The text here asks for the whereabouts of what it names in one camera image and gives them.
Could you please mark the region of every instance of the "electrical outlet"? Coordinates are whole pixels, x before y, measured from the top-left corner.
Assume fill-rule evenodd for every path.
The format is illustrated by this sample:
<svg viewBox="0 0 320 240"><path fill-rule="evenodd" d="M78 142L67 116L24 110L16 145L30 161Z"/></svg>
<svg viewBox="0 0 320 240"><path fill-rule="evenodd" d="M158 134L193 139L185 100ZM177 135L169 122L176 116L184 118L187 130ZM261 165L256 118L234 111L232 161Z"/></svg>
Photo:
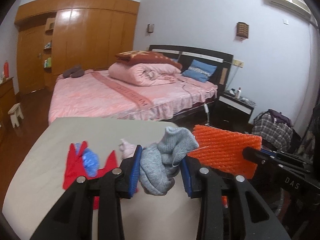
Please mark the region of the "electrical outlet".
<svg viewBox="0 0 320 240"><path fill-rule="evenodd" d="M237 60L237 59L234 59L234 60L232 61L232 64L233 64L233 66L243 67L244 62L243 62L243 61L240 61L240 60Z"/></svg>

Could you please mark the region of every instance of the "red stripe on bedsheet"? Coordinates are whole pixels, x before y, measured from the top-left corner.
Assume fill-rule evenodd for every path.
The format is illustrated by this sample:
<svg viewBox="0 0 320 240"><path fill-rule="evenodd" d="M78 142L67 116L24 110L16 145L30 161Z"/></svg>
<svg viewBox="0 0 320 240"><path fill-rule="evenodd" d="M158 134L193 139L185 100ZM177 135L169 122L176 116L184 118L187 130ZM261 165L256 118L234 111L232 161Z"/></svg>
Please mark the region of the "red stripe on bedsheet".
<svg viewBox="0 0 320 240"><path fill-rule="evenodd" d="M118 92L119 94L123 95L124 97L128 98L132 102L134 102L140 110L148 109L153 107L153 103L146 97L140 95L139 93L127 88L116 81L111 80L108 77L101 75L98 72L93 72L92 76L100 81L102 84L108 86L109 88L113 89L114 91Z"/></svg>

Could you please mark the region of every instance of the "bed frame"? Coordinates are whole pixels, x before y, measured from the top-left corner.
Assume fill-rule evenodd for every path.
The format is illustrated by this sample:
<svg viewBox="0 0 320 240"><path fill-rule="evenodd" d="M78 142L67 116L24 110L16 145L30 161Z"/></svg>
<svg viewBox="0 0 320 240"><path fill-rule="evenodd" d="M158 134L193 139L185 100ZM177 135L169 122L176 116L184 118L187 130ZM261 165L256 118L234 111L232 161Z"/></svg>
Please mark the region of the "bed frame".
<svg viewBox="0 0 320 240"><path fill-rule="evenodd" d="M218 85L218 97L225 91L233 55L215 50L175 45L150 45L149 50L161 52L167 57L177 59L178 62L182 64L182 72L188 69L194 59L212 66L217 66L216 71L209 78L209 82ZM206 101L209 108L212 108L214 102L214 98L209 98ZM176 122L179 119L200 112L204 112L202 103L195 104L192 108L183 110L165 121Z"/></svg>

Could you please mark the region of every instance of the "checkered bag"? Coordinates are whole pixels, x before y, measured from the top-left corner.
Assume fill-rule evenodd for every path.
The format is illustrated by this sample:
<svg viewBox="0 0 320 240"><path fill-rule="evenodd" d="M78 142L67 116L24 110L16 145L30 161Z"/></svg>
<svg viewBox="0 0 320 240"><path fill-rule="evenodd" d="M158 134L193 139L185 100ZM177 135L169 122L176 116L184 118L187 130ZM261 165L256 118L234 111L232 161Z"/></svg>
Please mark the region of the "checkered bag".
<svg viewBox="0 0 320 240"><path fill-rule="evenodd" d="M253 122L252 134L261 136L279 151L290 148L293 129L286 123L275 122L268 111L261 112Z"/></svg>

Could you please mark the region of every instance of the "white stool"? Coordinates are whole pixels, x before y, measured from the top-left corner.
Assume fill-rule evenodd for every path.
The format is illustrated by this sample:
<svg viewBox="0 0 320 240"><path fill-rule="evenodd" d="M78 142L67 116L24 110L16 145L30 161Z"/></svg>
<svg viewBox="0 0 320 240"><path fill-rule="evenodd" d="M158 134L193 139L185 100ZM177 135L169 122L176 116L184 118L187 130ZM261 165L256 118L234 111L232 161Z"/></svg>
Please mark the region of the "white stool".
<svg viewBox="0 0 320 240"><path fill-rule="evenodd" d="M15 125L19 126L18 116L23 119L23 114L20 108L20 103L17 103L11 107L11 109L8 111L8 114L10 115L12 127L14 128Z"/></svg>

